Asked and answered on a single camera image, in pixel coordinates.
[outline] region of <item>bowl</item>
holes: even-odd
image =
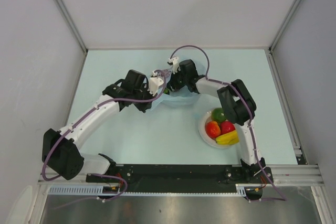
[[[215,148],[219,148],[219,149],[226,149],[226,148],[229,148],[231,147],[232,145],[223,145],[223,144],[217,144],[216,140],[209,137],[206,132],[205,132],[205,125],[208,123],[208,122],[211,122],[212,119],[211,119],[211,113],[212,111],[214,110],[215,108],[213,108],[212,110],[210,111],[207,111],[204,116],[200,119],[199,123],[198,123],[198,131],[199,131],[199,134],[201,135],[201,138],[204,140],[205,143],[207,143],[208,145],[211,145],[212,147],[215,147]]]

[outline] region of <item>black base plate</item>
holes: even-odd
[[[238,165],[126,164],[115,169],[127,181],[127,191],[134,193],[235,193],[235,184],[261,184],[263,175],[260,172],[246,178],[246,171]],[[271,175],[269,167],[265,171]],[[118,180],[87,176],[86,182],[117,183]]]

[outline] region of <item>red apple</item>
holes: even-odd
[[[232,123],[230,123],[229,121],[225,121],[225,122],[221,123],[220,126],[221,126],[220,127],[221,135],[224,135],[224,134],[229,133],[231,131],[234,131],[236,129],[235,126]]]

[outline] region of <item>plastic fruit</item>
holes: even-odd
[[[221,128],[215,121],[211,121],[205,125],[205,132],[211,138],[216,138],[221,135]]]
[[[216,121],[217,123],[222,123],[226,120],[222,108],[216,108],[211,112],[211,119],[212,121]]]
[[[221,135],[216,138],[217,144],[220,145],[233,145],[239,142],[238,133],[236,130]]]
[[[221,123],[220,126],[221,126],[220,127],[221,135],[224,135],[226,133],[229,133],[231,131],[236,130],[235,126],[232,123],[230,123],[229,121],[225,121],[225,122]]]
[[[164,91],[163,91],[164,94],[170,94],[170,91],[168,88],[165,88]]]

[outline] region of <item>metal plate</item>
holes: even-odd
[[[265,196],[277,196],[272,188]],[[77,200],[78,196],[48,196],[41,224],[319,224],[319,214],[309,187],[281,189],[288,202],[267,201],[249,204],[240,197],[121,197],[101,203],[84,200],[67,207],[53,209]]]
[[[236,193],[236,184],[260,184],[260,176],[245,178],[241,166],[232,165],[137,165],[117,166],[129,193],[223,194]],[[265,168],[273,180],[269,167]],[[86,182],[118,182],[88,175]]]

